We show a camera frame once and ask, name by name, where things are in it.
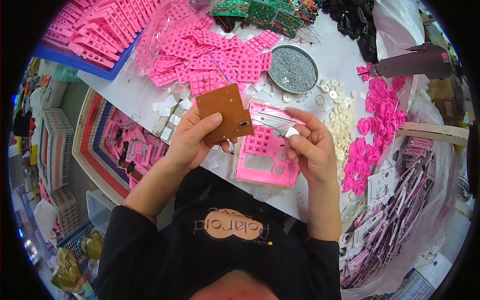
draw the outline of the brown circuit board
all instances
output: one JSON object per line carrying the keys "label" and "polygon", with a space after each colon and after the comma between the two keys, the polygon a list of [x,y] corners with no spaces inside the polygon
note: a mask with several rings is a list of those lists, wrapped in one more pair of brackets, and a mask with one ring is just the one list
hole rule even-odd
{"label": "brown circuit board", "polygon": [[200,119],[221,113],[220,126],[205,137],[208,143],[253,135],[252,119],[248,109],[243,109],[238,85],[230,84],[196,97]]}

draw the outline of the green wire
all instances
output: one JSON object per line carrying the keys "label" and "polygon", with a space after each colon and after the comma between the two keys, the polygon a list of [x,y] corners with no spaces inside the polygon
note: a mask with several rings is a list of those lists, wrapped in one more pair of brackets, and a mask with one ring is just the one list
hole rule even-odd
{"label": "green wire", "polygon": [[255,120],[255,119],[252,119],[253,121],[257,121],[265,126],[268,126],[268,127],[271,127],[273,128],[274,130],[278,131],[279,134],[281,135],[285,135],[285,132],[281,132],[280,130],[278,130],[275,126],[272,126],[272,125],[268,125],[267,123],[263,123],[262,121],[259,121],[259,120]]}

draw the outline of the round metal tray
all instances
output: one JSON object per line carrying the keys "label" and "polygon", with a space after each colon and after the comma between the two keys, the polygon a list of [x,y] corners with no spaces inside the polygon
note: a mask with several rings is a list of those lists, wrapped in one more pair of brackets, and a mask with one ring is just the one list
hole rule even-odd
{"label": "round metal tray", "polygon": [[301,92],[301,93],[298,93],[298,92],[293,92],[293,91],[289,91],[287,90],[286,88],[282,87],[282,85],[278,82],[276,82],[272,76],[270,76],[270,71],[268,71],[268,75],[270,76],[270,78],[272,79],[272,81],[283,91],[285,92],[288,92],[288,93],[291,93],[291,94],[305,94],[305,93],[308,93],[309,91],[313,90],[317,84],[318,84],[318,79],[319,79],[319,74],[318,74],[318,66],[317,64],[315,63],[315,60],[313,59],[313,57],[308,54],[307,51],[303,50],[302,48],[298,47],[298,46],[295,46],[295,45],[288,45],[288,44],[284,44],[284,45],[278,45],[278,46],[275,46],[272,48],[272,53],[276,50],[276,49],[279,49],[279,48],[292,48],[292,49],[295,49],[297,50],[298,52],[301,52],[303,55],[305,55],[308,59],[310,59],[310,61],[312,62],[313,64],[313,67],[315,68],[315,75],[317,76],[317,79],[315,81],[315,84],[309,89],[309,90],[306,90],[304,92]]}

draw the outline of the pink plastic frame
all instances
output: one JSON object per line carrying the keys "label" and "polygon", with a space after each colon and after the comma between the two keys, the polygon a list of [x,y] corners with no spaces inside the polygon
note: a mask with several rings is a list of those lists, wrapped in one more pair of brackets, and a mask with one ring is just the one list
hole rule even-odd
{"label": "pink plastic frame", "polygon": [[[244,136],[242,138],[242,144],[240,147],[239,160],[237,164],[237,179],[259,181],[271,184],[278,184],[284,186],[294,186],[297,180],[299,166],[294,164],[286,158],[280,160],[278,154],[285,152],[285,141],[283,138],[274,136],[275,129],[258,124],[254,121],[256,119],[257,112],[268,112],[271,115],[287,118],[300,124],[304,124],[301,121],[292,119],[280,108],[276,108],[270,105],[265,105],[257,102],[251,102],[249,106],[250,115],[252,117],[253,128],[255,135]],[[271,172],[255,170],[245,167],[245,161],[247,156],[252,155],[264,155],[273,159],[274,166]],[[280,175],[275,174],[274,170],[280,166],[282,173]]]}

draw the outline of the table surface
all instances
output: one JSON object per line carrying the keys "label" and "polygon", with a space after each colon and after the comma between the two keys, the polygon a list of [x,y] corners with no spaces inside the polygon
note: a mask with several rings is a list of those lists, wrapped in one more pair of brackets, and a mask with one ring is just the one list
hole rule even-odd
{"label": "table surface", "polygon": [[[307,51],[318,65],[320,78],[335,79],[339,83],[344,83],[346,96],[351,90],[357,92],[357,105],[355,108],[357,118],[371,116],[371,113],[365,111],[365,100],[360,98],[360,92],[363,92],[365,95],[368,93],[368,83],[363,82],[360,76],[357,76],[356,67],[366,65],[360,54],[357,42],[338,32],[337,23],[328,15],[320,14],[313,28],[321,36],[320,43],[312,45],[308,43],[294,43],[283,37],[277,45],[294,44]],[[262,31],[263,29],[260,28],[245,28],[239,29],[236,33],[241,40],[245,41],[249,35],[258,35]],[[159,114],[152,111],[152,103],[162,102],[170,94],[170,91],[166,88],[156,87],[149,78],[137,76],[134,55],[125,63],[123,70],[112,82],[83,71],[79,71],[78,76],[111,104],[129,115],[144,128],[157,135],[160,134],[159,132],[154,132],[155,122],[159,120]],[[280,108],[288,106],[309,111],[322,121],[328,117],[329,112],[335,106],[333,101],[327,96],[325,97],[326,105],[323,107],[317,105],[315,97],[320,94],[317,88],[312,90],[312,93],[306,100],[302,99],[303,95],[298,95],[290,103],[282,102],[282,93],[273,94],[274,96],[271,96],[260,91],[259,93],[253,93],[252,96]],[[356,128],[354,128],[353,134],[355,137],[363,136]],[[372,143],[371,133],[366,136],[366,140],[367,143]],[[308,187],[307,181],[301,174],[294,187],[269,196],[265,194],[265,189],[258,183],[250,184],[230,179],[233,164],[232,155],[222,153],[221,150],[212,150],[210,155],[215,156],[219,165],[219,167],[210,171],[254,195],[258,200],[265,201],[286,214],[307,222]],[[207,161],[204,161],[202,166],[208,169]],[[347,201],[348,193],[341,193],[340,211],[343,211],[344,203]]]}

